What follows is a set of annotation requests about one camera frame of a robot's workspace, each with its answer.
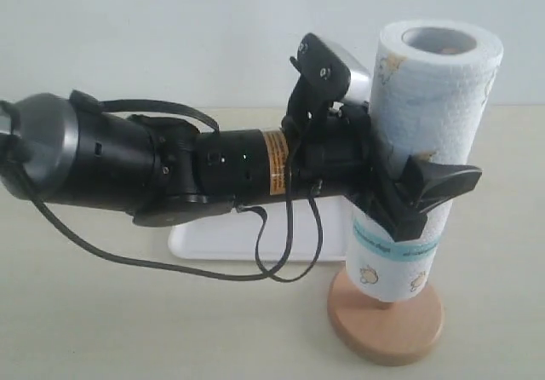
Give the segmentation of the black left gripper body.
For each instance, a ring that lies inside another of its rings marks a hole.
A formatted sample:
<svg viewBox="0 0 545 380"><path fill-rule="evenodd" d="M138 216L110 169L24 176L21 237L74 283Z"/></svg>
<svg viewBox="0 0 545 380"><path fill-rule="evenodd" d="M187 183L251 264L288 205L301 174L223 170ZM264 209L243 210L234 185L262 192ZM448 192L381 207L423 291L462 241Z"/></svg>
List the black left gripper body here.
<svg viewBox="0 0 545 380"><path fill-rule="evenodd" d="M395 242L421 237L427 215L378 156L367 106L289 109L289 199L340 196Z"/></svg>

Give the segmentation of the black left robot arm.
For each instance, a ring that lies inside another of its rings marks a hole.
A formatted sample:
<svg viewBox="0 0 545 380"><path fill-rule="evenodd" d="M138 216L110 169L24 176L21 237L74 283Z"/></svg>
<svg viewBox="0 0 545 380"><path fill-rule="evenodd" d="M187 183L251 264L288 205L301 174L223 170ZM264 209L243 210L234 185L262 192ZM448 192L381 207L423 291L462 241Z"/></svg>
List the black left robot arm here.
<svg viewBox="0 0 545 380"><path fill-rule="evenodd" d="M290 106L276 130L220 130L164 101L97 101L49 93L1 105L1 179L24 199L14 166L46 202L131 215L167 227L239 205L342 196L394 241L421 237L432 210L471 192L482 171L417 156L387 172L366 106Z"/></svg>

